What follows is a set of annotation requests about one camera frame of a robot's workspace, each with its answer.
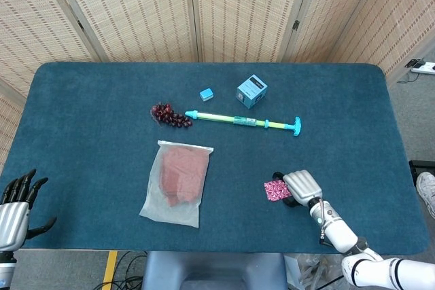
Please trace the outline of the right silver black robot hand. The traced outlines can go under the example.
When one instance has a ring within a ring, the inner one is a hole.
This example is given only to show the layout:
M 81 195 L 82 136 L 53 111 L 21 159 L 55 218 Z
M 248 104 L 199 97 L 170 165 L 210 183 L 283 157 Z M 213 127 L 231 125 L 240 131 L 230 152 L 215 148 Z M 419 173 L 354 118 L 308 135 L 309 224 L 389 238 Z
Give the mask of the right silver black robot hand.
M 321 187 L 307 170 L 298 170 L 292 173 L 273 173 L 273 181 L 285 183 L 290 197 L 282 199 L 282 202 L 291 208 L 305 206 L 312 208 L 323 200 Z

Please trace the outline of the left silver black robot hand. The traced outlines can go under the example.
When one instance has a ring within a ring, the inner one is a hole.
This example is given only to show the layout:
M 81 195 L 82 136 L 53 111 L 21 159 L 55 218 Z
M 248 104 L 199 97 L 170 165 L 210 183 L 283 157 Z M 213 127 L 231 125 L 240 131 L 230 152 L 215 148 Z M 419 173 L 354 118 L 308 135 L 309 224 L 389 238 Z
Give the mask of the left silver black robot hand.
M 30 213 L 42 185 L 48 178 L 31 184 L 36 170 L 10 181 L 1 193 L 1 253 L 13 253 L 30 240 L 50 230 L 57 221 L 51 217 L 45 225 L 29 228 Z

